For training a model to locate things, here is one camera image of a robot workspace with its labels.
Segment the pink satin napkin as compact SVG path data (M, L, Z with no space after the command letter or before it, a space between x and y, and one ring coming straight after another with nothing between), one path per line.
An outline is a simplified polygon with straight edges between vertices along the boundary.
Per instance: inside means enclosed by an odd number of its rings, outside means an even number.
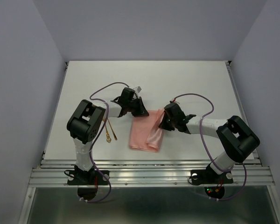
M159 128L164 109L150 110L147 117L133 117L129 147L135 150L157 153L160 150L164 130Z

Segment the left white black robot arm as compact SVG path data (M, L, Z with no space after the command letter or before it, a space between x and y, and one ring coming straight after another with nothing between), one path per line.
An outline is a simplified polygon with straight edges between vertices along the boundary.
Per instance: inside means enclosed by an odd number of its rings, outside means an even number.
M93 185L95 180L106 181L109 172L96 170L92 149L106 125L107 118L120 118L127 113L134 117L149 116L141 97L117 97L111 101L101 100L100 103L82 100L67 123L67 130L73 138L76 151L74 170L64 172L68 177L68 185Z

